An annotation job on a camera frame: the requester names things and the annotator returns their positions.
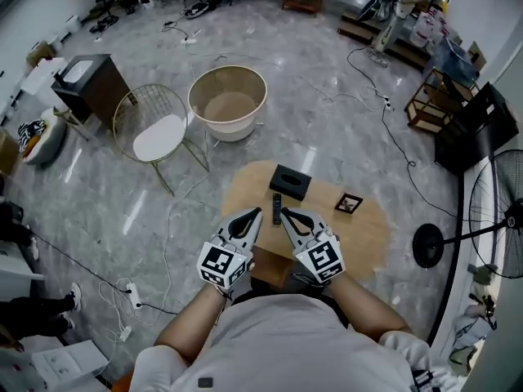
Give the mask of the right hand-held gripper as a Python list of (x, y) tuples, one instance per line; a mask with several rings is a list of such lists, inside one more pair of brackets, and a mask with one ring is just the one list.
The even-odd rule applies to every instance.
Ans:
[(332, 234), (330, 227), (317, 212), (300, 207), (288, 207), (281, 209), (280, 218), (294, 252), (297, 253), (294, 257), (314, 276), (317, 282), (327, 283), (346, 271), (336, 237), (326, 238), (317, 242), (316, 245), (306, 248), (313, 236), (316, 237), (321, 231)]

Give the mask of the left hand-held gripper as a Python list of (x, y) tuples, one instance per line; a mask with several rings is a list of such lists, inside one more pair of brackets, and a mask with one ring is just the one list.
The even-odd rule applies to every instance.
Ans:
[(262, 209), (251, 207), (226, 216), (217, 234), (203, 245), (199, 277), (218, 288), (231, 288), (254, 266), (253, 245), (262, 226)]

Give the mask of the person's left forearm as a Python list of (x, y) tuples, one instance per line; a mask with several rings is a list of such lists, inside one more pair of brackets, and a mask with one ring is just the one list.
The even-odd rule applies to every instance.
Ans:
[(208, 339), (226, 298), (210, 283), (159, 333), (154, 343), (175, 350), (193, 363)]

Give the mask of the person's right forearm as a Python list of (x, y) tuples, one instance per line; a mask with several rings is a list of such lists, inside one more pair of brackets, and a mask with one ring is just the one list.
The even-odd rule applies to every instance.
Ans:
[(352, 327), (378, 342), (388, 332), (407, 332), (411, 328), (388, 304), (343, 272), (330, 280), (328, 289)]

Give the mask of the wooden coffee table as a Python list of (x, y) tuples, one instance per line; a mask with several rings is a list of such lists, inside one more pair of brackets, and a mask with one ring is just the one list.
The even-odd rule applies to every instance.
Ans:
[[(239, 169), (223, 198), (221, 214), (228, 216), (260, 207), (262, 223), (255, 246), (292, 260), (293, 245), (284, 227), (272, 224), (274, 191), (269, 184), (275, 169), (276, 164), (271, 161), (251, 162)], [(353, 191), (313, 179), (301, 202), (283, 195), (282, 204), (303, 207), (321, 215), (340, 238), (348, 273), (357, 279), (367, 279), (374, 269), (385, 264), (390, 234), (387, 217), (372, 197), (364, 198), (353, 214), (336, 211), (334, 208), (343, 193)]]

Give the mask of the black tissue box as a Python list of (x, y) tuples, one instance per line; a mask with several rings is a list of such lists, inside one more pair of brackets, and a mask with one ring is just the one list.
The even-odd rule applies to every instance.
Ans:
[(310, 176), (278, 164), (270, 179), (269, 188), (302, 201), (306, 197), (310, 183)]

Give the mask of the round beige drum table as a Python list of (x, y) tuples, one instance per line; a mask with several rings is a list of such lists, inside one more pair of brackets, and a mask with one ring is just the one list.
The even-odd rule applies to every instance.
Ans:
[(218, 140), (249, 136), (266, 110), (266, 80), (254, 69), (224, 65), (198, 77), (188, 93), (192, 114)]

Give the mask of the person's white shirt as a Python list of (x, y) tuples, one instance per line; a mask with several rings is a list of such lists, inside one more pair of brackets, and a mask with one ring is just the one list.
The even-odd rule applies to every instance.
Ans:
[(157, 345), (136, 359), (129, 392), (413, 392), (406, 357), (325, 303), (264, 296), (228, 308), (192, 363)]

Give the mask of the black standing fan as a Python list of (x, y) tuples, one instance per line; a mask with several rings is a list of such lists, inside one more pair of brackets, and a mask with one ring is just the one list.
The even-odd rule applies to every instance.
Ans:
[(523, 149), (505, 150), (484, 165), (472, 186), (467, 222), (467, 234), (449, 239), (437, 226), (421, 225), (413, 237), (413, 258), (431, 268), (445, 245), (469, 240), (494, 274), (523, 278)]

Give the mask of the wooden shelf rack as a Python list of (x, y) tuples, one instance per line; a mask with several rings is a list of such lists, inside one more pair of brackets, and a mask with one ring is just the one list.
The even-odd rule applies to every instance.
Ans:
[(478, 92), (475, 80), (465, 85), (433, 68), (405, 106), (408, 126), (437, 134)]

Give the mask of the khaki bag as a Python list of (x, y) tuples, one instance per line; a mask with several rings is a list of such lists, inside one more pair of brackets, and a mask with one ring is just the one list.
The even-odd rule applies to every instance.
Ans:
[(469, 264), (467, 271), (472, 275), (471, 294), (478, 299), (488, 296), (489, 286), (493, 282), (497, 270), (498, 266), (496, 264), (482, 266)]

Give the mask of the pale blue bag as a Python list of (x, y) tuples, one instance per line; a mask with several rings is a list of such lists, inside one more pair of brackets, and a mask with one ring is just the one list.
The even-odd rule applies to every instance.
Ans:
[(497, 320), (494, 316), (464, 314), (458, 317), (454, 323), (455, 337), (453, 349), (462, 350), (474, 346), (496, 329)]

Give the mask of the dark wooden sink cabinet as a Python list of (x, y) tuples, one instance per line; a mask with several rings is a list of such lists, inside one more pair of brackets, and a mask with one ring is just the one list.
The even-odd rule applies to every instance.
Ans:
[(93, 114), (113, 129), (116, 109), (130, 88), (109, 54), (75, 56), (53, 78), (51, 89), (77, 119), (83, 123)]

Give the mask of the tall black cabinet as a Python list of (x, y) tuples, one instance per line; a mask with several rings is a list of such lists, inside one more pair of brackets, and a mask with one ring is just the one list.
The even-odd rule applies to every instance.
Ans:
[(436, 134), (435, 162), (459, 176), (518, 133), (506, 99), (486, 83)]

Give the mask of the beige tote bag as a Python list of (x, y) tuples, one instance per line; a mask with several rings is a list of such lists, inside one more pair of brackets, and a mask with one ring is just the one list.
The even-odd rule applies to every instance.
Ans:
[(476, 354), (474, 345), (453, 350), (449, 356), (449, 365), (456, 376), (467, 377), (472, 370), (471, 360)]

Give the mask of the white pouf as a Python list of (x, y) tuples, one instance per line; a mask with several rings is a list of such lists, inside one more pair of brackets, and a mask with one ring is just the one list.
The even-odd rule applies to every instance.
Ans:
[(36, 145), (23, 157), (23, 162), (29, 165), (49, 163), (58, 154), (66, 134), (65, 120), (57, 116), (53, 108), (44, 110), (39, 119), (45, 122), (46, 129)]

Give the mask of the white cardboard box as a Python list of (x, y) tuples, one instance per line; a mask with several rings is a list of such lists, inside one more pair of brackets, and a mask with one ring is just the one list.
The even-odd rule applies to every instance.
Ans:
[(45, 350), (31, 355), (31, 363), (50, 391), (70, 386), (86, 376), (97, 374), (109, 360), (93, 341)]

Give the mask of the low wooden platform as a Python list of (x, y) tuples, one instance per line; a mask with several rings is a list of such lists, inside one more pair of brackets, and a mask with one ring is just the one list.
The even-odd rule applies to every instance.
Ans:
[[(356, 14), (350, 11), (342, 13), (337, 29), (340, 35), (368, 45), (380, 31), (379, 22), (376, 20), (357, 20)], [(431, 55), (425, 49), (414, 46), (407, 38), (397, 38), (385, 52), (418, 71), (423, 71), (431, 59)]]

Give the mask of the zebra striped cushion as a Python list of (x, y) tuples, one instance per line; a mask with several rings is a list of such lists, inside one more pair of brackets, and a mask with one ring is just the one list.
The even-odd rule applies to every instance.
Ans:
[(24, 122), (18, 127), (19, 149), (24, 158), (30, 154), (34, 146), (40, 141), (46, 128), (47, 124), (42, 119)]

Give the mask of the black picture frame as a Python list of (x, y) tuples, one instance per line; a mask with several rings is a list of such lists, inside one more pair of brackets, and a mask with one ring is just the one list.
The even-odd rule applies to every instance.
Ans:
[(362, 202), (363, 199), (358, 196), (343, 193), (334, 209), (347, 214), (353, 214)]

